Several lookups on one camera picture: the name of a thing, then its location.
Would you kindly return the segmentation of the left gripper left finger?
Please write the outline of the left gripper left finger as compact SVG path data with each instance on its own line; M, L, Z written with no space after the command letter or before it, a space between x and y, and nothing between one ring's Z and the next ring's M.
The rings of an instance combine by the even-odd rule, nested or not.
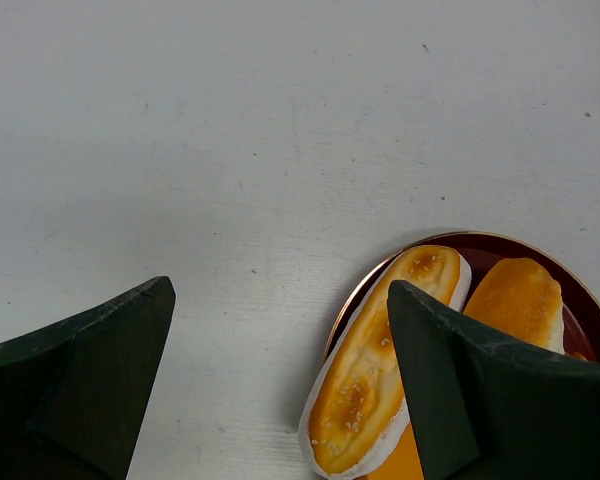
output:
M0 479L124 479L175 306L166 276L0 343Z

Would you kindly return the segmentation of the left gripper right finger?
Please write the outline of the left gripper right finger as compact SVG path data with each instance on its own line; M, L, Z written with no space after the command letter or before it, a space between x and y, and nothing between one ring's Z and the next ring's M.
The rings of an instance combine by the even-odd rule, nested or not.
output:
M387 308L428 479L600 479L600 363L533 346L405 281Z

